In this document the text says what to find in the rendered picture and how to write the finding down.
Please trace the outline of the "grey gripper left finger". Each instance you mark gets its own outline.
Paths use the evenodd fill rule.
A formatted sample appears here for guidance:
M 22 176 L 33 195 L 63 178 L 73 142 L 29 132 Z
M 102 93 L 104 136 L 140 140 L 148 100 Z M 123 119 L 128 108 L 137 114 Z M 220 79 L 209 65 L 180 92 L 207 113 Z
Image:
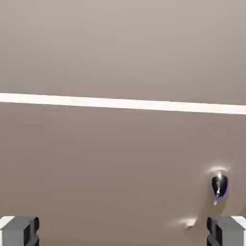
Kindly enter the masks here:
M 39 217 L 1 216 L 0 246 L 39 246 Z

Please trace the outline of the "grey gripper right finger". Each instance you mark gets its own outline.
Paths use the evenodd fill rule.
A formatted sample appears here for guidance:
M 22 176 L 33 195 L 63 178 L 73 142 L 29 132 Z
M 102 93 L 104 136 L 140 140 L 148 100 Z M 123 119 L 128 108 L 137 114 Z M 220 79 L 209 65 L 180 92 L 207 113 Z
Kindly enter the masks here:
M 207 218 L 207 246 L 246 246 L 246 218 L 219 216 Z

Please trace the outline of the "taupe cabinet door front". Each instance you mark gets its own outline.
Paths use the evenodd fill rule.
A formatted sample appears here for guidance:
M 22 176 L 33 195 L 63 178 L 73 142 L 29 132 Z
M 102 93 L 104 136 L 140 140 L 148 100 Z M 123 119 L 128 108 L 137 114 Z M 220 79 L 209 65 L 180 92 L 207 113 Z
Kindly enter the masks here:
M 0 0 L 0 92 L 246 105 L 246 0 Z
M 38 216 L 41 246 L 206 246 L 245 213 L 245 115 L 0 104 L 0 214 Z

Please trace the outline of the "taupe painted cabinet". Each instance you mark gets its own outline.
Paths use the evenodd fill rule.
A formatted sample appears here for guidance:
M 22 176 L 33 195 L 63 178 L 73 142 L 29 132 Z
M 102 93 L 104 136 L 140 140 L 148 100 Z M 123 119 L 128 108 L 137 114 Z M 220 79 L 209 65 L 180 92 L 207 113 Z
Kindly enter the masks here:
M 246 105 L 0 92 L 0 104 L 245 115 Z

